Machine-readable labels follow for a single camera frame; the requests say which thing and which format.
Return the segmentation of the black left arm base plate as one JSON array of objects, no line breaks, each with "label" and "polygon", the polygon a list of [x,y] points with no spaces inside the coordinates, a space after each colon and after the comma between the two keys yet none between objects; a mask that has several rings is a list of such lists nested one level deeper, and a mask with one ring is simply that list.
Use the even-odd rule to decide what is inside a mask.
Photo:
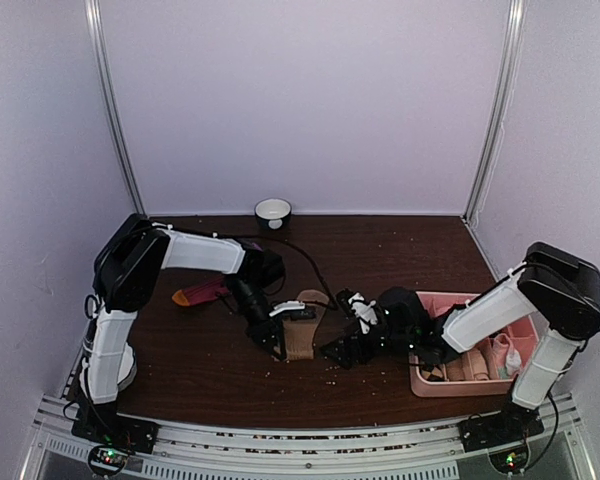
[{"label": "black left arm base plate", "polygon": [[151,454],[157,439],[159,426],[155,422],[131,417],[116,417],[105,425],[95,416],[76,419],[71,433],[73,436],[97,444],[112,446],[120,450]]}]

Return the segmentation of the purple orange striped sock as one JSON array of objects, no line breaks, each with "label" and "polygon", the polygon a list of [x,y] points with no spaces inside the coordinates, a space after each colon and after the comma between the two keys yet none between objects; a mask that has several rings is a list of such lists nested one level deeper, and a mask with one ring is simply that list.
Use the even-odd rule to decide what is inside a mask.
[{"label": "purple orange striped sock", "polygon": [[252,242],[202,236],[177,235],[171,238],[163,269],[190,269],[220,273],[206,283],[178,290],[172,300],[193,307],[213,302],[230,293],[229,281],[259,284],[264,268],[264,250]]}]

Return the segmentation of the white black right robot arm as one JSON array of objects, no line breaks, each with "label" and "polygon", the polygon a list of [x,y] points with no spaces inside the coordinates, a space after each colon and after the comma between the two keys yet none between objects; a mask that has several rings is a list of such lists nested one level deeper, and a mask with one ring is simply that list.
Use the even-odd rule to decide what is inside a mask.
[{"label": "white black right robot arm", "polygon": [[510,393],[514,403],[492,423],[510,442],[600,329],[600,270],[536,242],[481,294],[392,287],[375,300],[350,290],[337,300],[352,323],[321,347],[326,358],[350,369],[380,355],[404,357],[421,398]]}]

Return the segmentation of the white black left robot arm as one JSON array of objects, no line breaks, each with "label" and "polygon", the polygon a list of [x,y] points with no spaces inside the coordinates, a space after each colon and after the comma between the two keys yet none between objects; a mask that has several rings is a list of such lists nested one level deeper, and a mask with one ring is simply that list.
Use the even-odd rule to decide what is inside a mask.
[{"label": "white black left robot arm", "polygon": [[93,293],[85,301],[90,325],[83,342],[80,384],[97,406],[88,410],[83,422],[103,444],[113,444],[123,436],[122,419],[102,405],[116,401],[124,381],[134,376],[134,351],[128,336],[165,269],[223,274],[247,321],[248,336],[280,360],[287,357],[283,319],[305,320],[315,315],[314,308],[303,301],[276,306],[268,302],[264,289],[283,270],[271,251],[246,238],[196,234],[130,215],[96,257]]}]

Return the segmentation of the tan ribbed sock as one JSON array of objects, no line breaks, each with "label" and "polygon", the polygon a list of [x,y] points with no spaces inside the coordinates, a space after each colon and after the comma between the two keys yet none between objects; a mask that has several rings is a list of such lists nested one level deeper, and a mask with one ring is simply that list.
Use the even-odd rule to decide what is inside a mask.
[{"label": "tan ribbed sock", "polygon": [[325,316],[328,296],[319,290],[303,290],[297,300],[315,308],[315,317],[307,320],[284,320],[286,361],[313,360],[314,337]]}]

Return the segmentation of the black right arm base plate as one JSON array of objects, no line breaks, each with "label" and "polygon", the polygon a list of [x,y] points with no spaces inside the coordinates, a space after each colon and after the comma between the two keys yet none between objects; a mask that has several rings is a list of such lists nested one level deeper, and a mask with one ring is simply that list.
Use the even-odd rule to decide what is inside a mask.
[{"label": "black right arm base plate", "polygon": [[545,428],[540,418],[523,423],[498,413],[467,418],[458,424],[458,431],[464,451],[473,452],[522,442],[543,433]]}]

